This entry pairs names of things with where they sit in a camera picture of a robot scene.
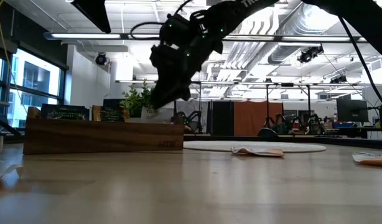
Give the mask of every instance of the wooden box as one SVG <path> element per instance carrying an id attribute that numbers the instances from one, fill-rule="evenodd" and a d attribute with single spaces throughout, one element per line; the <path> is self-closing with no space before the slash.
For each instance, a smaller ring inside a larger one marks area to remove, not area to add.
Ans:
<path id="1" fill-rule="evenodd" d="M 183 149 L 184 126 L 27 118 L 24 154 Z"/>

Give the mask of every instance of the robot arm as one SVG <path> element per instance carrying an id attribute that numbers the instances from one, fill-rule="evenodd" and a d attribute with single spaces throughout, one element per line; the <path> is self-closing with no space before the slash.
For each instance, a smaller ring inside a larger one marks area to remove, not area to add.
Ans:
<path id="1" fill-rule="evenodd" d="M 188 100 L 192 76 L 201 71 L 202 63 L 213 51 L 222 53 L 221 40 L 244 19 L 277 1 L 224 1 L 207 10 L 192 13 L 189 21 L 178 14 L 168 15 L 159 32 L 161 42 L 151 49 L 150 60 L 159 75 L 152 92 L 153 106 L 160 108 L 178 98 Z M 373 0 L 358 0 L 358 3 L 354 0 L 302 1 L 344 17 L 382 54 L 382 8 Z"/>

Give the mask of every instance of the potted plant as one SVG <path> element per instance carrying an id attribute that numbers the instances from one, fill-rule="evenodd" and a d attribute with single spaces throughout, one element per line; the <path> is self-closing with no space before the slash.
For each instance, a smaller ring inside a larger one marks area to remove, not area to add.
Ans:
<path id="1" fill-rule="evenodd" d="M 129 111 L 131 118 L 141 118 L 144 113 L 148 117 L 153 116 L 157 113 L 157 110 L 154 110 L 151 103 L 151 93 L 153 88 L 148 89 L 148 84 L 146 81 L 142 84 L 142 92 L 137 92 L 134 85 L 130 86 L 129 92 L 123 92 L 124 100 L 120 103 L 121 107 Z"/>

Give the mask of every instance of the white rug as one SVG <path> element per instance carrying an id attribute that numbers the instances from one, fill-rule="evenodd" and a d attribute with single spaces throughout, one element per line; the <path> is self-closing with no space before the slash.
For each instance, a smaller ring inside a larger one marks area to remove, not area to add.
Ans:
<path id="1" fill-rule="evenodd" d="M 322 152 L 327 148 L 313 144 L 288 142 L 249 142 L 249 141 L 190 141 L 184 142 L 184 149 L 231 152 L 231 149 L 280 149 L 284 153 Z"/>

